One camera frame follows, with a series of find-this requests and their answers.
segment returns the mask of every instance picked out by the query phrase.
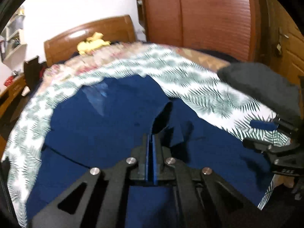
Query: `yellow cloth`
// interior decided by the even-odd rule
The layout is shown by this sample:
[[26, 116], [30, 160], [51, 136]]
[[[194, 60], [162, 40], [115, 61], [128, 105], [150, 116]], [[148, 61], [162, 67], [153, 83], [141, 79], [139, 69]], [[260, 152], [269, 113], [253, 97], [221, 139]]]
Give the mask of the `yellow cloth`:
[[110, 45], [110, 41], [102, 40], [103, 34], [96, 32], [92, 37], [88, 37], [87, 41], [82, 41], [77, 45], [77, 50], [79, 54], [87, 54], [92, 50], [98, 49], [100, 47]]

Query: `white wall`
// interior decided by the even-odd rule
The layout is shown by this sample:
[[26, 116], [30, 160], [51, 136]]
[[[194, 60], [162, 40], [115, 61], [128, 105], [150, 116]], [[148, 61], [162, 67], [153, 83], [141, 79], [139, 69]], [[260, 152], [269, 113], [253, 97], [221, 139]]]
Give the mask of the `white wall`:
[[129, 14], [135, 31], [142, 29], [136, 0], [26, 0], [24, 7], [27, 60], [39, 55], [40, 62], [45, 61], [44, 41], [90, 21]]

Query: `white fabric with green leaves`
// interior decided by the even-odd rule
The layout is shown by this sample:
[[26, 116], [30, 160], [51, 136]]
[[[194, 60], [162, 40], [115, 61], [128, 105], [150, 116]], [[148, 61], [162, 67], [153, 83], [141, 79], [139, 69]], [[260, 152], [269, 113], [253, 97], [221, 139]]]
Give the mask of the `white fabric with green leaves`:
[[[285, 145], [288, 137], [277, 131], [251, 128], [252, 119], [269, 120], [275, 113], [253, 98], [221, 82], [213, 73], [170, 49], [152, 44], [142, 54], [54, 84], [34, 96], [25, 107], [7, 142], [2, 160], [9, 157], [11, 169], [8, 189], [19, 224], [27, 224], [25, 203], [40, 168], [40, 151], [50, 130], [54, 108], [73, 96], [81, 86], [96, 84], [104, 77], [123, 78], [150, 75], [169, 97], [181, 98], [197, 115], [226, 130], [240, 140], [245, 137]], [[272, 184], [259, 205], [262, 208], [272, 191]]]

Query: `blue fabric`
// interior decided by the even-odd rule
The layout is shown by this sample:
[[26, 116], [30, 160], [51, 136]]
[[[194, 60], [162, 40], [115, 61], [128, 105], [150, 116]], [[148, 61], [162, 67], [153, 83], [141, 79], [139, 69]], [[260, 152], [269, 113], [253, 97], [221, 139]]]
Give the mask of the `blue fabric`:
[[278, 125], [274, 122], [265, 122], [265, 121], [259, 121], [259, 120], [251, 120], [250, 126], [252, 128], [259, 128], [264, 129], [267, 131], [274, 131], [278, 128]]
[[[42, 165], [27, 201], [28, 219], [89, 167], [105, 169], [128, 157], [141, 144], [142, 134], [151, 133], [160, 113], [169, 118], [164, 119], [162, 144], [171, 146], [172, 156], [193, 168], [211, 167], [258, 205], [273, 176], [267, 161], [200, 119], [181, 99], [169, 101], [150, 77], [132, 76], [83, 87], [54, 110]], [[130, 187], [125, 227], [176, 227], [174, 209], [170, 188]]]
[[55, 108], [45, 144], [88, 167], [112, 167], [141, 145], [168, 102], [149, 76], [105, 78]]
[[192, 168], [212, 168], [257, 206], [273, 177], [266, 159], [244, 148], [232, 134], [198, 118], [181, 99], [172, 102], [184, 136], [184, 142], [172, 147], [172, 156]]

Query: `shelf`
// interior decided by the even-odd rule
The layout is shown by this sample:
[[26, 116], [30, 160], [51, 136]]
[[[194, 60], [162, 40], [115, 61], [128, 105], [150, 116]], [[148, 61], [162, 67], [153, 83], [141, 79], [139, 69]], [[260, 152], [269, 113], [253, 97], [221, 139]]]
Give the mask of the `shelf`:
[[6, 40], [6, 28], [4, 28], [0, 35], [4, 38], [4, 40]]
[[20, 44], [18, 45], [16, 48], [14, 48], [6, 57], [5, 59], [3, 60], [3, 63], [5, 64], [9, 59], [10, 57], [16, 52], [18, 51], [20, 48], [23, 48], [23, 47], [26, 47], [27, 44]]
[[11, 39], [13, 39], [17, 34], [19, 34], [19, 29], [17, 31], [15, 31], [12, 35], [10, 35], [7, 39], [7, 41], [10, 41]]
[[25, 15], [25, 14], [24, 14], [24, 8], [21, 9], [21, 7], [19, 7], [19, 8], [17, 9], [17, 11], [13, 14], [13, 16], [10, 18], [9, 22], [12, 21], [12, 20], [14, 20], [15, 17], [24, 16], [24, 15]]
[[10, 26], [11, 25], [11, 23], [13, 23], [15, 20], [16, 20], [16, 18], [18, 18], [18, 17], [21, 17], [21, 18], [25, 18], [25, 15], [24, 14], [18, 14], [18, 15], [16, 15], [11, 21], [9, 21], [8, 23], [7, 23], [7, 27], [8, 26]]

